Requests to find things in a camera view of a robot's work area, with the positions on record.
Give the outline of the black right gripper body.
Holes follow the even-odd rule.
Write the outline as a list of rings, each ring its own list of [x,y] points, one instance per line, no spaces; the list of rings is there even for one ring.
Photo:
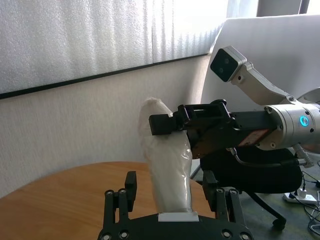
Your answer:
[[[256,145],[277,128],[266,111],[230,112],[224,99],[189,105],[186,112],[190,120],[187,136],[194,159],[222,149]]]

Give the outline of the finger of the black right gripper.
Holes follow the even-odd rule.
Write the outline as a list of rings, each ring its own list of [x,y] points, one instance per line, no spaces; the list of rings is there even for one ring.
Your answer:
[[[169,114],[153,114],[148,118],[153,136],[170,135],[172,132],[185,131],[191,121],[191,105],[179,105],[177,111]]]

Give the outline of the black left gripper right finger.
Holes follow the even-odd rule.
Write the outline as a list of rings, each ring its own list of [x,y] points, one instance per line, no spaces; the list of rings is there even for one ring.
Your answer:
[[[202,189],[210,210],[215,212],[218,220],[247,226],[238,190],[222,188],[211,170],[203,171]]]

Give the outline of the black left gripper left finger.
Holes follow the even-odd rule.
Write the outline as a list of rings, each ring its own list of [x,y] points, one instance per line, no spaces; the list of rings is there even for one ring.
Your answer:
[[[103,226],[108,227],[116,223],[116,210],[119,209],[119,221],[128,220],[134,208],[137,194],[136,171],[128,171],[126,174],[124,188],[118,191],[112,189],[104,193]]]

